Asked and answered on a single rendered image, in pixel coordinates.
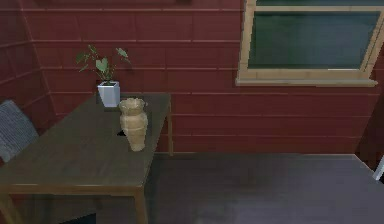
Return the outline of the dark brown wooden table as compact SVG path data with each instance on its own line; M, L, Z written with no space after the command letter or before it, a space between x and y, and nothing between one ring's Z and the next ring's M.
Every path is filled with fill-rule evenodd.
M148 106L145 148L134 152L121 136L120 110L91 96L0 167L0 212L6 224L27 224L13 195L111 195L134 198L136 223L148 224L144 187L163 124L170 118L167 93L133 95Z

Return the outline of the green house plant white pot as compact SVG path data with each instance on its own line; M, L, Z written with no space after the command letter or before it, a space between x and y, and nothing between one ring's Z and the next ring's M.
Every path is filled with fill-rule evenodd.
M103 105L107 108L117 107L120 102L120 84L113 79L117 65L107 56L101 56L91 44L76 55L76 63L81 65L80 72L90 69L100 79L97 91Z

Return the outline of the white furniture edge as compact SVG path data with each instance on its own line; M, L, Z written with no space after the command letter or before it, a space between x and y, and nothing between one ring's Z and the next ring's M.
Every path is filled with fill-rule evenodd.
M373 178L378 181L384 174L384 155L382 156L375 172L373 173Z

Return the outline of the beige ribbed vase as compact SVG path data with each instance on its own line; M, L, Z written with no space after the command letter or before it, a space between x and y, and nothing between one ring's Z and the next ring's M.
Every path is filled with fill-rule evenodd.
M147 103L140 98L127 98L119 103L120 125L134 152L145 147L148 118L144 112Z

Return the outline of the wooden framed window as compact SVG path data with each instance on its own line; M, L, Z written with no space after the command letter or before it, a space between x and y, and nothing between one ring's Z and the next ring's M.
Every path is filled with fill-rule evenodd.
M384 0L244 0L238 86L374 87Z

